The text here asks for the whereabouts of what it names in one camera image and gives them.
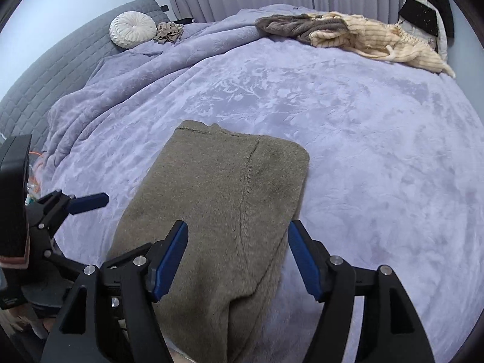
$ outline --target metal screw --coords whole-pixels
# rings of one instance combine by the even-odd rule
[[[343,263],[343,258],[339,257],[338,255],[332,255],[332,256],[330,256],[330,262],[333,265],[340,265],[340,264]]]
[[[136,257],[135,259],[132,260],[132,262],[136,266],[142,266],[146,263],[146,258],[145,257]]]
[[[84,274],[85,275],[91,275],[96,271],[96,266],[94,265],[89,265],[84,268]]]
[[[111,306],[113,308],[119,307],[119,299],[118,298],[111,298]]]
[[[391,269],[390,266],[388,265],[383,265],[381,268],[380,268],[380,271],[386,275],[386,276],[389,276],[393,273],[393,270]]]

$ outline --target blue gripper pad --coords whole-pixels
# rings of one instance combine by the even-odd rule
[[[168,234],[165,239],[169,247],[156,269],[155,285],[152,292],[152,297],[155,302],[159,302],[170,291],[171,284],[173,283],[173,279],[175,278],[178,266],[188,244],[188,225],[185,222],[180,222],[180,226],[175,236],[171,239],[171,242],[169,241],[169,237]]]
[[[109,202],[110,197],[105,192],[101,192],[100,194],[71,199],[66,206],[66,210],[69,214],[79,214],[97,208],[103,208]]]
[[[323,288],[321,285],[321,271],[314,258],[314,255],[317,253],[308,247],[308,244],[313,244],[313,241],[304,229],[301,221],[296,220],[289,224],[287,240],[307,292],[313,295],[317,301],[320,301],[323,296]]]

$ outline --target headboard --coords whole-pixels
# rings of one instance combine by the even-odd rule
[[[101,58],[123,49],[112,43],[109,27],[120,13],[138,11],[155,23],[169,21],[154,0],[135,0],[96,17],[40,56],[0,101],[0,133],[32,134],[32,150],[40,151],[48,134],[47,112],[62,96],[86,84]]]

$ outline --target bed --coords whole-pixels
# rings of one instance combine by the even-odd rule
[[[455,81],[253,26],[261,16],[310,11],[290,5],[188,25],[176,46],[149,42],[119,54],[107,26],[127,10],[168,21],[153,0],[108,12],[46,52],[0,103],[0,132],[32,133],[34,149],[44,150],[44,192],[110,195],[103,211],[67,220],[57,239],[64,253],[105,259],[124,209],[182,120],[290,139],[311,157],[306,229],[354,266],[395,268],[436,361],[451,361],[484,306],[484,128]],[[86,43],[72,48],[79,39]],[[286,255],[247,361],[302,361],[320,309]],[[345,361],[354,361],[361,312],[359,300]]]

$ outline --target round white pillow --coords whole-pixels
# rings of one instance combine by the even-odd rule
[[[124,12],[116,16],[110,25],[112,41],[124,49],[131,49],[152,40],[155,35],[154,20],[142,12]]]

